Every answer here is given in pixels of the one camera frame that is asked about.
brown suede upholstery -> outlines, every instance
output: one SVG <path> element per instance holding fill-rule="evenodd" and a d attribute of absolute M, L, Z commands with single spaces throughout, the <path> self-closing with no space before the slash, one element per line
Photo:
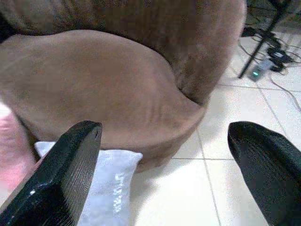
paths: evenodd
<path fill-rule="evenodd" d="M 0 12 L 24 34 L 0 45 L 1 96 L 29 130 L 54 140 L 100 121 L 102 148 L 143 153 L 141 171 L 169 160 L 202 119 L 245 3 L 0 0 Z M 86 30 L 64 32 L 75 29 Z"/>

